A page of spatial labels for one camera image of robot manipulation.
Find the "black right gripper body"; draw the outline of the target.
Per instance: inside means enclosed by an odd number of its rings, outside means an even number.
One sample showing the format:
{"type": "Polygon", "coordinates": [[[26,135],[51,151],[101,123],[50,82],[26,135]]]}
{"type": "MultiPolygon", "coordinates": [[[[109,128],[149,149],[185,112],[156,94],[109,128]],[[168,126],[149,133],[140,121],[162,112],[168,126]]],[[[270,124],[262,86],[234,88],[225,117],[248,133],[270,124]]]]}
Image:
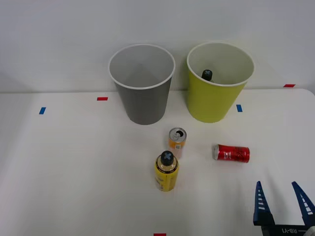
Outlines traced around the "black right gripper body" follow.
{"type": "Polygon", "coordinates": [[[276,236],[303,236],[308,230],[307,226],[302,225],[276,225],[276,236]]]}

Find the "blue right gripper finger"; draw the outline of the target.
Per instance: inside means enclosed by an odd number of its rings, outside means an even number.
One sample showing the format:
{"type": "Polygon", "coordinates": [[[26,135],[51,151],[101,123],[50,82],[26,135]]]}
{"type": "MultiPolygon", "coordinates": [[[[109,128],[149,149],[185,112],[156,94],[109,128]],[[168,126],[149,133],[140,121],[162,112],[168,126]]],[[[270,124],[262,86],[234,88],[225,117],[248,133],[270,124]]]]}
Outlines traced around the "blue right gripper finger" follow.
{"type": "Polygon", "coordinates": [[[293,189],[295,191],[298,204],[300,207],[300,211],[302,214],[302,219],[304,222],[304,226],[302,225],[294,225],[294,229],[309,229],[310,227],[315,225],[315,206],[304,192],[304,190],[297,184],[297,182],[291,183],[293,189]]]}
{"type": "Polygon", "coordinates": [[[261,227],[264,236],[269,236],[270,227],[275,225],[260,181],[256,183],[255,188],[253,224],[261,227]]]}

